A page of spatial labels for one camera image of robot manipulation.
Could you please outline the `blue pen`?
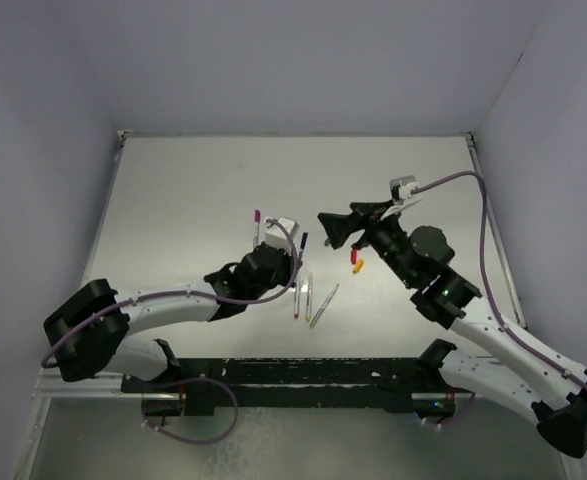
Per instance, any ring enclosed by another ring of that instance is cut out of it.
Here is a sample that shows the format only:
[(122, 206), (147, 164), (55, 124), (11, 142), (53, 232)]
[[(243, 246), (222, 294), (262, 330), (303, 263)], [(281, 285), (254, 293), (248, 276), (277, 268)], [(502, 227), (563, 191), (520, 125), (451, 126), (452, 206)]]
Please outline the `blue pen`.
[(295, 285), (296, 285), (296, 282), (297, 281), (300, 281), (300, 271), (301, 271), (302, 266), (303, 266), (303, 255), (304, 255), (305, 249), (304, 250), (301, 250), (300, 249), (300, 245), (299, 245), (299, 251), (298, 251), (297, 260), (296, 260), (297, 261), (297, 264), (296, 264), (297, 267), (296, 267), (296, 272), (295, 272), (296, 273), (296, 276), (295, 276)]

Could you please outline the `purple pen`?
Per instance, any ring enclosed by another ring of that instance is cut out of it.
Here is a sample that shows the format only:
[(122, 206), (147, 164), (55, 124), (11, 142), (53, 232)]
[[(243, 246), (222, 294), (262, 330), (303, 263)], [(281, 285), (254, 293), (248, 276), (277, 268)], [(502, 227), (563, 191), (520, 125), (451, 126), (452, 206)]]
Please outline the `purple pen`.
[(260, 226), (261, 226), (261, 211), (258, 209), (254, 210), (254, 235), (253, 235), (253, 247), (257, 247), (260, 243)]

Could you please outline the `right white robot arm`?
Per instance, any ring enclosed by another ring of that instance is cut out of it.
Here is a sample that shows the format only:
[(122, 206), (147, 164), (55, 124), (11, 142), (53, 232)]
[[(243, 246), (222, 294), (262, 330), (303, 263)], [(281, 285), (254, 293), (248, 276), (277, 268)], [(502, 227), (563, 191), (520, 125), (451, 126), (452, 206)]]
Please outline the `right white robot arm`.
[(427, 320), (466, 338), (489, 354), (468, 356), (436, 341), (418, 366), (429, 391), (447, 384), (478, 393), (531, 422), (559, 452), (581, 459), (587, 452), (587, 367), (550, 348), (516, 323), (499, 316), (486, 289), (449, 263), (455, 252), (441, 229), (419, 226), (406, 233), (390, 202), (358, 203), (349, 214), (320, 213), (333, 249), (359, 233), (354, 248), (372, 248), (412, 291), (411, 302)]

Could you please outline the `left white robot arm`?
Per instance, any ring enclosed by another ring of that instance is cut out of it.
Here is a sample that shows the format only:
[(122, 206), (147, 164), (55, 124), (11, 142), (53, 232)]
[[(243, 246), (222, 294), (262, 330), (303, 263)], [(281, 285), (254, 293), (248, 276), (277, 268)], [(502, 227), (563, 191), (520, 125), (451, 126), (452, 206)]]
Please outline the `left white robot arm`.
[(300, 265), (297, 252), (262, 243), (241, 261), (169, 290), (124, 291), (93, 280), (45, 320), (50, 349), (41, 366), (58, 369), (66, 382), (110, 372), (167, 392), (186, 375), (168, 341), (144, 340), (141, 333), (240, 315), (284, 295)]

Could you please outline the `red tipped pen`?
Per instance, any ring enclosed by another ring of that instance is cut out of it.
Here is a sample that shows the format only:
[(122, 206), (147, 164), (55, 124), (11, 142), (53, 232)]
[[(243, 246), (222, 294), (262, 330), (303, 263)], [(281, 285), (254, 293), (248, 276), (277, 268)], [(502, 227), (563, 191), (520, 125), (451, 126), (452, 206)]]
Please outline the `red tipped pen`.
[(301, 282), (297, 281), (294, 290), (294, 308), (293, 308), (293, 316), (294, 319), (298, 319), (300, 315), (300, 305), (301, 305), (301, 293), (302, 293), (302, 286)]

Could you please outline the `yellow pen cap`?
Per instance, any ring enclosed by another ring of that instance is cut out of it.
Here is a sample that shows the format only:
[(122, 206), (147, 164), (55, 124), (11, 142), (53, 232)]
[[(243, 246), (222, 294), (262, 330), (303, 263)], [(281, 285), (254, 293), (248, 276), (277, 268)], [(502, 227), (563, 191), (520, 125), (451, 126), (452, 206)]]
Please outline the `yellow pen cap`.
[(364, 266), (364, 260), (363, 259), (359, 259), (357, 261), (357, 263), (354, 265), (353, 273), (354, 274), (359, 273), (362, 270), (363, 266)]

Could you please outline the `yellow tipped pen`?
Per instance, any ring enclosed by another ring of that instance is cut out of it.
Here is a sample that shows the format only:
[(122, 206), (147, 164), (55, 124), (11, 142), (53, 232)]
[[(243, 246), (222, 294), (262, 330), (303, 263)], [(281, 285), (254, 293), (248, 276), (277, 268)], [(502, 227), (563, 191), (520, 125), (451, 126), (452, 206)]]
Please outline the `yellow tipped pen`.
[(313, 286), (314, 276), (312, 272), (309, 272), (307, 277), (307, 292), (306, 292), (306, 304), (305, 304), (305, 321), (310, 324), (313, 314)]

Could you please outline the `green tipped pen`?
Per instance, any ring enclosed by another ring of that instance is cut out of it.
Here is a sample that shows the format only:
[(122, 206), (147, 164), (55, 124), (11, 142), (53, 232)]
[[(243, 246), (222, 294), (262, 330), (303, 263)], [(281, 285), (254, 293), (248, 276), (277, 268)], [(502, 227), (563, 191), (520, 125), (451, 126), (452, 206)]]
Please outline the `green tipped pen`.
[(317, 325), (317, 323), (319, 322), (320, 318), (322, 317), (322, 315), (324, 314), (324, 312), (326, 311), (326, 309), (330, 305), (330, 303), (331, 303), (332, 299), (334, 298), (335, 294), (337, 293), (338, 289), (339, 289), (339, 284), (336, 284), (332, 288), (332, 290), (328, 293), (327, 297), (322, 302), (322, 304), (320, 305), (319, 309), (314, 314), (314, 316), (312, 317), (312, 319), (311, 319), (311, 321), (309, 323), (309, 327), (311, 329), (313, 329)]

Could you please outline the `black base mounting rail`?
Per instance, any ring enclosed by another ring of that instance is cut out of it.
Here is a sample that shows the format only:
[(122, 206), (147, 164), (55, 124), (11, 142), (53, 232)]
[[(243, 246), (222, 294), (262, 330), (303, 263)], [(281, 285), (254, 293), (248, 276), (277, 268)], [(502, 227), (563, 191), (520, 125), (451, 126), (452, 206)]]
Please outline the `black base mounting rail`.
[(227, 385), (246, 408), (284, 409), (380, 409), (388, 413), (435, 414), (439, 410), (428, 399), (437, 400), (451, 387), (439, 368), (444, 357), (457, 348), (436, 339), (417, 358), (181, 358), (173, 371), (150, 385), (127, 374), (125, 393), (176, 394), (171, 407), (183, 407), (187, 416), (208, 416), (217, 407), (231, 407), (232, 399), (216, 380)]

